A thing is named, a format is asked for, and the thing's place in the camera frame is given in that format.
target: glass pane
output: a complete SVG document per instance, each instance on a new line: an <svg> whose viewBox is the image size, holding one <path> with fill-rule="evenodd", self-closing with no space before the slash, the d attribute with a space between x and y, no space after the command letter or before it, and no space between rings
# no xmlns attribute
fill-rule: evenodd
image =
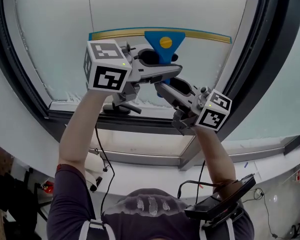
<svg viewBox="0 0 300 240"><path fill-rule="evenodd" d="M293 47L260 102L227 141L300 135L300 28Z"/></svg>
<svg viewBox="0 0 300 240"><path fill-rule="evenodd" d="M98 129L101 145L105 151L140 155L180 156L193 136L166 135ZM92 148L100 148L96 133Z"/></svg>
<svg viewBox="0 0 300 240"><path fill-rule="evenodd" d="M93 31L117 28L187 28L235 40L246 0L15 0L20 32L53 100L78 102L86 92L83 61ZM125 38L145 43L143 36ZM231 44L186 38L177 50L182 77L213 87ZM142 86L139 106L167 108L153 86Z"/></svg>

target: black device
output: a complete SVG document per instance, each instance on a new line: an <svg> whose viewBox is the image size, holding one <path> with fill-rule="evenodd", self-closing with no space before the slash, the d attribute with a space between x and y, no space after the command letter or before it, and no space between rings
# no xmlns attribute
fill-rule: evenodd
<svg viewBox="0 0 300 240"><path fill-rule="evenodd" d="M238 201L256 184L253 174L233 183L221 186L205 200L188 206L184 212L187 217L207 221L204 227L214 227L227 218L232 221L243 214Z"/></svg>

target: yellow stripe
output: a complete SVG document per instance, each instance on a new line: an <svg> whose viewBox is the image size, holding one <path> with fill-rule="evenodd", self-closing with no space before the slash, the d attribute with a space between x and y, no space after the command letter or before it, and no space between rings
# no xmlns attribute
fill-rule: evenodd
<svg viewBox="0 0 300 240"><path fill-rule="evenodd" d="M133 28L133 29L119 29L104 32L92 33L92 40L125 38L125 37L139 37L144 36L145 31L171 31L171 32L184 32L187 38L198 38L212 41L218 41L231 44L231 37L220 34L201 32L188 29L176 28Z"/></svg>

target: wire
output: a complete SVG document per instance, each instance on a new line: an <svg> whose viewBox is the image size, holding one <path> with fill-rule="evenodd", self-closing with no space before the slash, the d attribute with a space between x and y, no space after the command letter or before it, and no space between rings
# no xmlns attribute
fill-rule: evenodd
<svg viewBox="0 0 300 240"><path fill-rule="evenodd" d="M257 190L260 190L261 191L261 194L260 194L260 196L258 196L258 197L256 197L256 192L257 192ZM265 195L265 193L263 192L263 190L260 188L260 187L258 187L258 188L256 188L255 190L254 190L254 193L253 193L253 199L248 199L248 200L245 200L245 201L243 201L242 203L244 204L245 202L248 202L248 201L253 201L253 200L261 200L262 199L262 197Z"/></svg>
<svg viewBox="0 0 300 240"><path fill-rule="evenodd" d="M100 154L100 152L99 152L99 150L97 148L95 148L94 151L97 152L98 154ZM109 165L106 166L105 160L102 159L102 161L103 161L103 171L106 172L106 170L107 170L107 168L108 168Z"/></svg>
<svg viewBox="0 0 300 240"><path fill-rule="evenodd" d="M200 185L204 185L204 186L209 186L209 187L220 187L219 184L212 184L212 183L207 183L207 182L201 182L201 181L195 181L195 180L186 180L185 182L181 183L178 189L178 193L176 195L176 197L178 199L180 199L181 197L181 188L184 184L186 183L191 183L191 184L200 184Z"/></svg>
<svg viewBox="0 0 300 240"><path fill-rule="evenodd" d="M256 198L256 192L257 192L257 190L261 190L261 194L260 194L259 197ZM254 200L258 201L258 200L261 200L262 198L263 198L263 201L264 201L264 206L265 206L266 212L267 212L267 214L268 214L268 226L269 226L269 230L270 230L271 236L272 236L274 239L284 239L284 240L286 240L287 238L283 238L283 237L278 236L278 235L275 234L275 233L272 233L272 230L271 230L271 227L270 227L270 214L269 214L269 210L268 210L268 207L267 207L267 204L266 204L266 194L265 194L265 192L264 192L260 187L258 187L258 188L256 188L256 189L254 190L254 193L253 193L253 199L245 200L245 201L243 201L242 203L245 203L245 202L248 202L248 201L254 201Z"/></svg>
<svg viewBox="0 0 300 240"><path fill-rule="evenodd" d="M102 145L101 145L101 142L100 142L100 139L99 139L99 134L98 134L97 124L95 124L95 134L96 134L96 138L97 138L97 140L98 140L99 146L100 146L100 148L101 148L101 150L102 150L102 152L103 152L103 154L104 154L104 157L105 157L106 161L108 162L108 164L109 164L109 166L110 166L110 168L111 168L111 170L112 170L112 172L113 172L112 178L111 178L110 183L109 183L109 185L108 185L108 189L106 190L106 193L104 194L104 197L103 197L102 202L101 202L100 216L102 216L103 209L104 209L104 202L105 202L106 196L107 196L108 193L109 193L109 189L110 189L111 183L112 183L112 181L113 181L113 179L114 179L114 177L115 177L116 174L115 174L114 168L112 167L112 165L111 165L111 163L110 163L110 161L109 161L109 159L108 159L108 157L107 157L107 155L106 155L106 153L105 153L105 151L104 151L104 148L103 148Z"/></svg>
<svg viewBox="0 0 300 240"><path fill-rule="evenodd" d="M203 172L203 170L204 170L205 164L206 164L206 160L203 161L203 164L202 164L202 167L201 167L201 171L200 171L200 175L199 175L199 180L198 180L199 182L200 182L200 180L201 180L201 176L202 176L202 172ZM197 186L197 188L196 188L195 204L198 203L199 185L200 185L200 184L198 184L198 186Z"/></svg>

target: yellow circle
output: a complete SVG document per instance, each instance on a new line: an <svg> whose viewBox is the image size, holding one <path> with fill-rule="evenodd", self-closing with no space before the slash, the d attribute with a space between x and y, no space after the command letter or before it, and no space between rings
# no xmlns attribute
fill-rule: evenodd
<svg viewBox="0 0 300 240"><path fill-rule="evenodd" d="M170 37L164 36L160 39L160 45L164 49L168 49L172 46L172 40Z"/></svg>

